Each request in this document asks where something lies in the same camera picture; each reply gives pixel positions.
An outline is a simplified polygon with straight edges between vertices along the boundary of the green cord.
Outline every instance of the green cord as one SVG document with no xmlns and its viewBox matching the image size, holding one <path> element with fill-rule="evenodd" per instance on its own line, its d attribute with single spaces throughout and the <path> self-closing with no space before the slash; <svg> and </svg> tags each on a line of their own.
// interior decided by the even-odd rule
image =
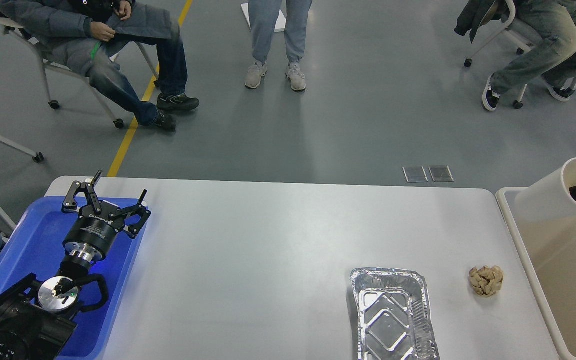
<svg viewBox="0 0 576 360">
<path fill-rule="evenodd" d="M 101 48 L 101 41 L 98 41 L 96 43 L 96 45 L 94 45 L 94 47 L 92 48 L 92 51 L 90 51 L 90 60 L 94 60 L 95 59 L 95 55 L 97 55 L 97 52 L 99 51 L 99 48 Z"/>
</svg>

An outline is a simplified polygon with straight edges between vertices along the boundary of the yellow floor line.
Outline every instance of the yellow floor line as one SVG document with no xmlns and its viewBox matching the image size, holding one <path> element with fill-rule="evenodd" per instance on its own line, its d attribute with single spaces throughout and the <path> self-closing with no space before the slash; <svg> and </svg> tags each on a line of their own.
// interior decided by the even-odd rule
<svg viewBox="0 0 576 360">
<path fill-rule="evenodd" d="M 193 4 L 193 0 L 186 0 L 185 6 L 181 11 L 181 16 L 179 16 L 179 27 L 184 24 L 186 20 L 186 16 L 188 11 L 190 10 L 190 6 Z M 160 67 L 157 66 L 157 73 L 159 73 Z M 141 101 L 150 101 L 153 97 L 153 92 L 155 91 L 155 77 L 153 76 L 150 79 L 150 84 L 146 89 L 146 92 L 143 94 Z M 126 157 L 126 153 L 128 153 L 128 148 L 130 148 L 130 144 L 133 142 L 133 138 L 135 137 L 135 133 L 137 132 L 137 128 L 139 124 L 137 123 L 136 118 L 132 118 L 130 123 L 130 127 L 126 131 L 126 135 L 123 137 L 123 141 L 121 142 L 121 146 L 119 146 L 119 150 L 117 150 L 117 155 L 114 156 L 114 160 L 112 161 L 112 165 L 110 165 L 110 170 L 108 170 L 108 174 L 106 175 L 108 178 L 115 178 L 119 173 L 119 168 L 121 168 L 122 163 L 124 162 L 124 158 Z"/>
</svg>

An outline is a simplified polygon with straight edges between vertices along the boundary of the standing person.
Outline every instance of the standing person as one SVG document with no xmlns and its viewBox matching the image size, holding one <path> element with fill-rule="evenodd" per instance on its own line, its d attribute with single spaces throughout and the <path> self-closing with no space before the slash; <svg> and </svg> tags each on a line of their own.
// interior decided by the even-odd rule
<svg viewBox="0 0 576 360">
<path fill-rule="evenodd" d="M 570 89 L 564 87 L 566 80 L 576 77 L 576 0 L 514 0 L 514 3 L 517 18 L 534 28 L 543 41 L 489 76 L 482 93 L 484 109 L 495 111 L 503 94 L 538 76 L 546 82 L 555 100 L 567 102 Z M 455 32 L 465 35 L 471 29 L 472 40 L 480 17 L 493 4 L 494 0 L 482 0 L 478 5 L 468 3 L 457 20 Z"/>
<path fill-rule="evenodd" d="M 306 76 L 299 62 L 306 53 L 306 25 L 308 11 L 313 0 L 286 0 L 286 27 L 284 37 L 288 66 L 286 78 L 290 88 L 296 92 L 306 89 Z M 252 57 L 254 63 L 247 70 L 245 85 L 256 89 L 268 71 L 268 53 L 275 33 L 275 24 L 282 6 L 282 0 L 249 0 L 250 30 L 252 32 Z"/>
<path fill-rule="evenodd" d="M 197 98 L 186 96 L 184 44 L 178 23 L 165 9 L 135 0 L 0 0 L 0 12 L 48 48 L 53 61 L 89 78 L 90 86 L 133 113 L 142 126 L 173 132 L 175 121 L 162 111 L 199 106 Z M 131 41 L 157 46 L 157 105 L 141 101 L 110 60 Z"/>
</svg>

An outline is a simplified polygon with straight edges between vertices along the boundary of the crumpled paper ball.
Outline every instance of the crumpled paper ball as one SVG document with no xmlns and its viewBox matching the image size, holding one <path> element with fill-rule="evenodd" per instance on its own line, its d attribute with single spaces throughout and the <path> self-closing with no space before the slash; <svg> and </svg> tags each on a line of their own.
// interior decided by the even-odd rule
<svg viewBox="0 0 576 360">
<path fill-rule="evenodd" d="M 468 275 L 472 289 L 481 297 L 491 297 L 498 293 L 504 281 L 504 272 L 499 266 L 484 266 L 481 269 L 474 267 Z"/>
</svg>

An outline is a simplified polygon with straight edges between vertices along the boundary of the aluminum foil tray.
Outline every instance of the aluminum foil tray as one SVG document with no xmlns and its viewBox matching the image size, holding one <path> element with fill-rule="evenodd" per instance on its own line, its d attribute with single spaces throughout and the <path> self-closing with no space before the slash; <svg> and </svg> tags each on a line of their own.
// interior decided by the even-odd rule
<svg viewBox="0 0 576 360">
<path fill-rule="evenodd" d="M 350 272 L 359 360 L 438 360 L 423 276 L 405 269 Z"/>
</svg>

